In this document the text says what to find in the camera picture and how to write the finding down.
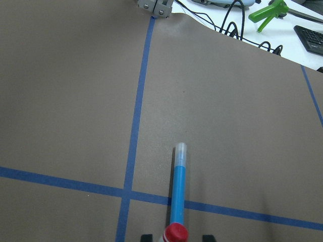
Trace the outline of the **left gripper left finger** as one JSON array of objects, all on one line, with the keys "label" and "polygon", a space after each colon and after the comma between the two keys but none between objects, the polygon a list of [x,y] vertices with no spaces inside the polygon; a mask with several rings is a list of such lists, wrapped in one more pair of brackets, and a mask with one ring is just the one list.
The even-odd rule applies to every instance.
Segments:
[{"label": "left gripper left finger", "polygon": [[153,242],[152,234],[142,234],[140,237],[140,242]]}]

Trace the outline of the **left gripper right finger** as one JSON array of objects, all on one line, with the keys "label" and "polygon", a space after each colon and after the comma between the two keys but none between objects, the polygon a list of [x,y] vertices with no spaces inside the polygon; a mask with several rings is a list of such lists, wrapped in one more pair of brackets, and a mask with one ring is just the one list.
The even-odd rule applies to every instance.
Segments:
[{"label": "left gripper right finger", "polygon": [[211,234],[205,234],[202,236],[202,242],[214,242],[214,236]]}]

